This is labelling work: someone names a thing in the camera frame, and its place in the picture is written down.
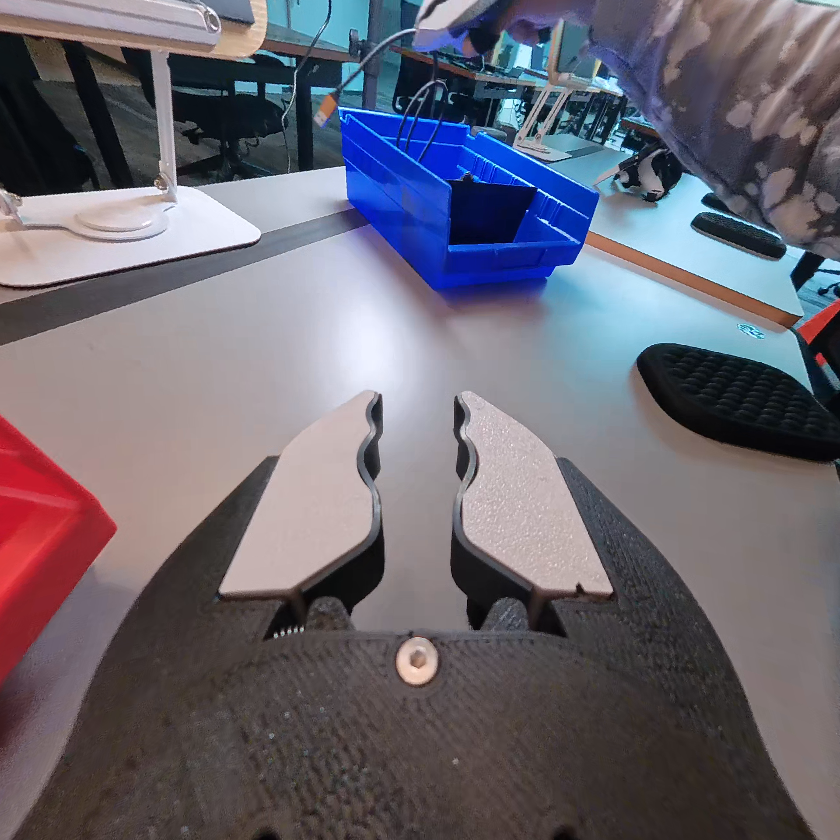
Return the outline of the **blue storage bin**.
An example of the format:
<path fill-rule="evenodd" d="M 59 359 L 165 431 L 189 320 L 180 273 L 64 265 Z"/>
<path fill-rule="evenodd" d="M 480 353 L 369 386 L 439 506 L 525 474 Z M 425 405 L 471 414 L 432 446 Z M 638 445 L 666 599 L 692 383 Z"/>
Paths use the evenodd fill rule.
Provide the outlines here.
<path fill-rule="evenodd" d="M 340 108 L 350 203 L 436 291 L 548 278 L 573 264 L 600 193 L 468 125 L 420 119 L 411 138 L 395 114 Z M 448 181 L 535 186 L 509 245 L 450 246 Z"/>

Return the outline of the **white tablet stand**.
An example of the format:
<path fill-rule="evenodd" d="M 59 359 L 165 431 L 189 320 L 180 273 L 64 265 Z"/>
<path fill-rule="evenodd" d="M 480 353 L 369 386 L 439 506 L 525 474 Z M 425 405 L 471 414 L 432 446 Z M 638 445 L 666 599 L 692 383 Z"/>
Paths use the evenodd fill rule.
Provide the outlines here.
<path fill-rule="evenodd" d="M 528 114 L 517 132 L 512 147 L 545 164 L 563 161 L 569 155 L 548 146 L 544 139 L 557 123 L 568 100 L 575 93 L 587 92 L 593 83 L 593 76 L 578 76 L 563 73 L 558 83 L 549 81 L 534 95 Z"/>
<path fill-rule="evenodd" d="M 219 5 L 224 18 L 254 22 L 249 2 L 236 12 Z M 53 287 L 259 240 L 257 227 L 179 185 L 176 173 L 168 59 L 208 58 L 221 33 L 212 8 L 203 2 L 2 1 L 1 11 L 3 34 L 148 50 L 159 145 L 153 186 L 22 197 L 2 185 L 2 287 Z"/>

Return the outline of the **black white VR headset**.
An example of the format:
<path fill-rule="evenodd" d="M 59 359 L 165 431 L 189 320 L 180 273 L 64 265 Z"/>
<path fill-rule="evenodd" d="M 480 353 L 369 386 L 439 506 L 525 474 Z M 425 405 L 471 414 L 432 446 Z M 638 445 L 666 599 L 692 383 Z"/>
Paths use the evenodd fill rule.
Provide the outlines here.
<path fill-rule="evenodd" d="M 642 150 L 599 175 L 594 184 L 613 182 L 647 203 L 657 203 L 679 183 L 684 171 L 664 141 L 652 140 Z"/>

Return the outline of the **person's right hand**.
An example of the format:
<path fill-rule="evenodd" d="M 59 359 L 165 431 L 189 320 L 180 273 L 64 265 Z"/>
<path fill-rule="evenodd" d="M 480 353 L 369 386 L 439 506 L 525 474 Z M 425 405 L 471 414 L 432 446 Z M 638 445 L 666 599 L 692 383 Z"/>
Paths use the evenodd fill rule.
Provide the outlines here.
<path fill-rule="evenodd" d="M 544 29 L 554 27 L 559 21 L 590 25 L 597 4 L 597 1 L 494 2 L 467 27 L 468 32 L 483 28 L 486 35 L 480 35 L 476 44 L 470 33 L 465 34 L 458 50 L 467 57 L 486 53 L 504 32 L 513 40 L 532 46 L 539 42 L 539 35 Z"/>

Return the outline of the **black bin divider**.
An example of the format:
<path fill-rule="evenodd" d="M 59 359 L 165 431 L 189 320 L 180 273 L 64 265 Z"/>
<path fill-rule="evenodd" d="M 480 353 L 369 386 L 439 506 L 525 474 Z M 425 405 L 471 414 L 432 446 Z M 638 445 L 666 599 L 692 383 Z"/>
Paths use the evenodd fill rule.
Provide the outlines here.
<path fill-rule="evenodd" d="M 450 246 L 512 244 L 538 192 L 533 185 L 477 181 L 470 173 L 448 185 Z"/>

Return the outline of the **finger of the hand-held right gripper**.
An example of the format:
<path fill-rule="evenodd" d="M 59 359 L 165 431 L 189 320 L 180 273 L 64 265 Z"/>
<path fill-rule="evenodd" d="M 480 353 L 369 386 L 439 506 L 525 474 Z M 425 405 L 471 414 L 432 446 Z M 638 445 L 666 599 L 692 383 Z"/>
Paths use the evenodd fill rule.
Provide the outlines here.
<path fill-rule="evenodd" d="M 491 9 L 491 1 L 423 1 L 415 18 L 415 29 L 455 32 L 469 28 Z"/>

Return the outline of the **person's right forearm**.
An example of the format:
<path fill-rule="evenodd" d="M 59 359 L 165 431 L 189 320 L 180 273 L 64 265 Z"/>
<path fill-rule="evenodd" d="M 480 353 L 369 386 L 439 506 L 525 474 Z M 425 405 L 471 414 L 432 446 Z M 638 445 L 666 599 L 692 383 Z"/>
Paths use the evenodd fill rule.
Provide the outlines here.
<path fill-rule="evenodd" d="M 839 11 L 597 2 L 591 52 L 728 209 L 839 257 Z"/>

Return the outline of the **black light stand pole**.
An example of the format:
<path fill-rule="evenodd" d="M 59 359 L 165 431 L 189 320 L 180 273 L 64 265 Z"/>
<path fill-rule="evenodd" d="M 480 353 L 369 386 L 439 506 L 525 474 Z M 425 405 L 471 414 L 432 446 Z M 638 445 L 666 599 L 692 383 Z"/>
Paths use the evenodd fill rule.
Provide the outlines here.
<path fill-rule="evenodd" d="M 376 109 L 377 89 L 380 70 L 382 68 L 381 54 L 369 58 L 384 39 L 385 30 L 385 1 L 370 1 L 367 19 L 367 36 L 361 37 L 356 28 L 349 32 L 349 54 L 359 61 L 368 60 L 363 68 L 362 109 L 373 111 Z"/>

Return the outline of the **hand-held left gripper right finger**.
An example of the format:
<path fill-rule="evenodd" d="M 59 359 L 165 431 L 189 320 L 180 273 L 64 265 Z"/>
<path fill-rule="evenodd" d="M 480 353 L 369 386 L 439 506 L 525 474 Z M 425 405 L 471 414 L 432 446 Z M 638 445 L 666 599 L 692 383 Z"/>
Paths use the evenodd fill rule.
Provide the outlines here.
<path fill-rule="evenodd" d="M 486 614 L 513 599 L 529 617 L 558 600 L 604 603 L 615 588 L 558 459 L 474 392 L 455 397 L 458 445 L 451 574 Z"/>

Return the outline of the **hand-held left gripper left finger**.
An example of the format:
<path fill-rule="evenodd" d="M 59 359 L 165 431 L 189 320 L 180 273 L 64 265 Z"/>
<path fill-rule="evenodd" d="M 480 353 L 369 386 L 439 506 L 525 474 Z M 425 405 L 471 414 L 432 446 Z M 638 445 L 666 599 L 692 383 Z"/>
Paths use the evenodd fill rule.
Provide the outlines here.
<path fill-rule="evenodd" d="M 283 448 L 218 587 L 227 601 L 279 600 L 303 614 L 321 597 L 348 613 L 381 582 L 383 405 L 360 392 Z"/>

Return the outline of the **red storage bin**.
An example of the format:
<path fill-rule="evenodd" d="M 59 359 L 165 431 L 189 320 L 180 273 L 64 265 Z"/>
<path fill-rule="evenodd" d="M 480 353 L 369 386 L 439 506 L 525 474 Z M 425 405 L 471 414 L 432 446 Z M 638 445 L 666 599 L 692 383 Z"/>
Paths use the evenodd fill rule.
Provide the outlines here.
<path fill-rule="evenodd" d="M 89 490 L 2 417 L 2 682 L 117 529 Z"/>

